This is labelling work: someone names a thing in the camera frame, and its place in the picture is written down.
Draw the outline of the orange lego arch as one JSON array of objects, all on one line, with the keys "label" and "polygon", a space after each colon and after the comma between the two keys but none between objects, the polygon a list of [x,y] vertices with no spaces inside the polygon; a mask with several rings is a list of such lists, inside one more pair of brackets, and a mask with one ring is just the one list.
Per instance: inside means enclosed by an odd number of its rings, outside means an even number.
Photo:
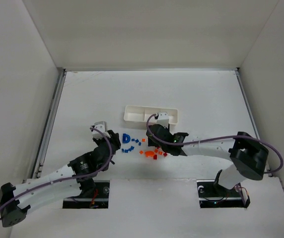
[{"label": "orange lego arch", "polygon": [[145,151],[145,152],[144,152],[144,155],[145,155],[147,158],[153,158],[153,157],[154,157],[154,152],[153,152],[153,151]]}]

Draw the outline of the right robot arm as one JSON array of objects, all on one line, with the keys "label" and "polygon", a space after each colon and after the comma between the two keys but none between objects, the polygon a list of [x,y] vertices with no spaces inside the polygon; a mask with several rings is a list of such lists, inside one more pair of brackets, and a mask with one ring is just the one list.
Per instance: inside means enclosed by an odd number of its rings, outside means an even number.
[{"label": "right robot arm", "polygon": [[232,189],[246,179],[260,181],[264,177],[269,151],[245,132],[216,141],[200,140],[186,132],[171,134],[160,124],[147,127],[148,140],[172,156],[208,156],[231,161],[227,169],[218,171],[215,186]]}]

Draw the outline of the white three-compartment tray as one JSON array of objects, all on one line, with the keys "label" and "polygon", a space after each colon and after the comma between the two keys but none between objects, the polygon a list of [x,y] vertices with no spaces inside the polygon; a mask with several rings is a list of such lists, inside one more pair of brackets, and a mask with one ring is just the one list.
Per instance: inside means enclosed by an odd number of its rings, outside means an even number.
[{"label": "white three-compartment tray", "polygon": [[168,115],[169,125],[178,124],[178,110],[177,109],[149,107],[149,106],[134,106],[134,105],[126,105],[125,111],[124,111],[124,121],[146,124],[147,119],[152,114],[157,114],[159,112],[165,112]]}]

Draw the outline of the blue lego arch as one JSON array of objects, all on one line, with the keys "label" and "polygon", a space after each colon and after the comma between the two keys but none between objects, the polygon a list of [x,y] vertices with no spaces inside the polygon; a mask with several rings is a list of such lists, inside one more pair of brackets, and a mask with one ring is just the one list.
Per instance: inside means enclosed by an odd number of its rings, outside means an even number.
[{"label": "blue lego arch", "polygon": [[123,144],[127,144],[127,143],[129,143],[130,141],[131,141],[131,137],[130,137],[128,134],[123,133],[123,136],[122,136],[122,143],[123,143]]}]

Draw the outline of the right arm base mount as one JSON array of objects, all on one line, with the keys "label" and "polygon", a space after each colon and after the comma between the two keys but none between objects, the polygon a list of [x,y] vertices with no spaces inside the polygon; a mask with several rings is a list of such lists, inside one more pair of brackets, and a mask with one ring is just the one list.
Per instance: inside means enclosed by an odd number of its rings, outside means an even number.
[{"label": "right arm base mount", "polygon": [[248,208],[251,201],[246,188],[241,183],[232,189],[214,185],[213,180],[197,181],[200,208]]}]

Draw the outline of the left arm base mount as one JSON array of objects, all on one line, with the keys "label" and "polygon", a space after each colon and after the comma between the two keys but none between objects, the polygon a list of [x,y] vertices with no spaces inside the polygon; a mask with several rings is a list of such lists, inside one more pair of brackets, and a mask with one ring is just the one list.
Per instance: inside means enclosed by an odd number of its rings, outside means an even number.
[{"label": "left arm base mount", "polygon": [[63,209],[108,209],[110,194],[109,180],[96,180],[95,188],[79,196],[65,198]]}]

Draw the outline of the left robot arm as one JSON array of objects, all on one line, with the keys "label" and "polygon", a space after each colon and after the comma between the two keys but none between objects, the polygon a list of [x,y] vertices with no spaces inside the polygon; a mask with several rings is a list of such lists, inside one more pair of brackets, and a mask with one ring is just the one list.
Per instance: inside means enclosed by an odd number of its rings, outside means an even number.
[{"label": "left robot arm", "polygon": [[4,228],[22,222],[29,213],[69,197],[89,196],[96,192],[94,177],[108,170],[112,157],[121,148],[119,134],[112,130],[92,129],[96,148],[60,169],[25,183],[5,183],[0,187],[0,221]]}]

